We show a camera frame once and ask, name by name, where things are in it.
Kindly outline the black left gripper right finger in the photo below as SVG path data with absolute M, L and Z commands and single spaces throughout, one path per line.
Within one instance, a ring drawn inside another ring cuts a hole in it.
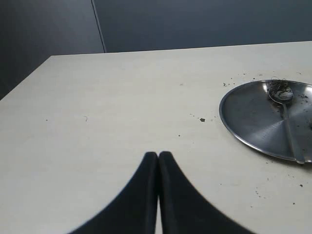
M 159 193 L 164 234 L 250 234 L 208 202 L 191 184 L 171 152 L 158 158 Z

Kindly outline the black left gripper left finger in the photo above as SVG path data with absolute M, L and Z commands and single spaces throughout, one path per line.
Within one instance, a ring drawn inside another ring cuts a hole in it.
M 154 234 L 158 202 L 158 156 L 145 153 L 122 191 L 73 234 Z

